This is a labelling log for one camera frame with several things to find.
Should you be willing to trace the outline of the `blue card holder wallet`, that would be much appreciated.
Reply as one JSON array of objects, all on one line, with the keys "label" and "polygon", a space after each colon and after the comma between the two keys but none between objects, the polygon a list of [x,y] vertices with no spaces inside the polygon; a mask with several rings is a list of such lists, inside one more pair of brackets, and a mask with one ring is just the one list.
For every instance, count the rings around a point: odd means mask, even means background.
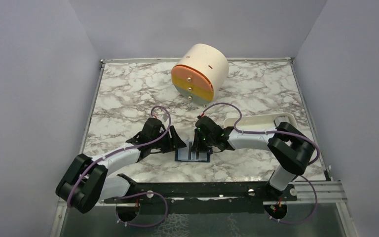
[{"label": "blue card holder wallet", "polygon": [[192,149],[193,141],[185,141],[186,147],[175,151],[175,161],[177,162],[210,162],[210,156],[213,153],[212,148],[205,151],[196,151]]}]

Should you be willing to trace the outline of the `round beige drawer cabinet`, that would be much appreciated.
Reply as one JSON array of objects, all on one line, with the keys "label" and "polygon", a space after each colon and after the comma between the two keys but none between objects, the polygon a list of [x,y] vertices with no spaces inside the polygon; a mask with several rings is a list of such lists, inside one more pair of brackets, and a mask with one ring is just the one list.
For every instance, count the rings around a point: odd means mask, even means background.
[{"label": "round beige drawer cabinet", "polygon": [[198,43],[171,70],[176,90],[192,103],[208,105],[227,79],[229,63],[216,48]]}]

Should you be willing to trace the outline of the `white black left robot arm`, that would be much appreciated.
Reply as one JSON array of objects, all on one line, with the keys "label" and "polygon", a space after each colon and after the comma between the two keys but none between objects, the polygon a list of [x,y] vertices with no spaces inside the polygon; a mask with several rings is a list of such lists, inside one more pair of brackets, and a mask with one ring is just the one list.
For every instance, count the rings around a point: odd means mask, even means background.
[{"label": "white black left robot arm", "polygon": [[115,171],[149,156],[185,148],[174,126],[165,127],[156,118],[149,118],[142,130],[116,150],[89,157],[77,155],[56,187],[55,194],[69,207],[81,213],[90,211],[99,201],[118,197],[128,203],[135,198],[135,189],[122,177],[108,178]]}]

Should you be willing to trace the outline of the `white rectangular plastic tray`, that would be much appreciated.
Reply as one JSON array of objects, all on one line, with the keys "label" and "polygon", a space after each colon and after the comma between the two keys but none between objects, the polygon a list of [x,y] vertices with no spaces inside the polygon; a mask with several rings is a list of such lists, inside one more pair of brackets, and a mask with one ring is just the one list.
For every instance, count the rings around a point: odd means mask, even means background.
[{"label": "white rectangular plastic tray", "polygon": [[279,126],[281,122],[288,122],[293,127],[298,128],[294,116],[290,113],[243,116],[236,126],[240,130],[265,131],[275,130],[275,128]]}]

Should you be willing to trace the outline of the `black metal base rail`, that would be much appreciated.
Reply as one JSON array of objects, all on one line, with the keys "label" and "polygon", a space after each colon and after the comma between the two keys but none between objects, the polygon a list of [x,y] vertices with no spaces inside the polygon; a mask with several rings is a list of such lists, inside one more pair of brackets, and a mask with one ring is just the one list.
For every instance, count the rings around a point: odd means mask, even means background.
[{"label": "black metal base rail", "polygon": [[140,214],[163,214],[168,206],[170,214],[213,214],[213,213],[263,213],[264,205],[278,201],[296,201],[290,184],[280,194],[274,194],[266,181],[249,182],[190,182],[190,183],[134,183],[128,195],[154,192],[153,197],[143,195],[128,199],[112,197],[103,201],[131,207]]}]

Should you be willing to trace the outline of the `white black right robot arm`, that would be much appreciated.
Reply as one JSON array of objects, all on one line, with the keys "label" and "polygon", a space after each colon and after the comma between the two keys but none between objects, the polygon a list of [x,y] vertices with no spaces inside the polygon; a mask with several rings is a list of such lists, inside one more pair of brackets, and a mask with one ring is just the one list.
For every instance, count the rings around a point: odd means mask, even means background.
[{"label": "white black right robot arm", "polygon": [[206,152],[212,147],[221,152],[240,149],[270,151],[279,162],[265,187],[265,195],[272,201],[283,197],[289,183],[304,174],[313,153],[318,150],[313,141],[288,122],[281,122],[273,130],[244,131],[236,126],[222,128],[208,116],[199,117],[191,151]]}]

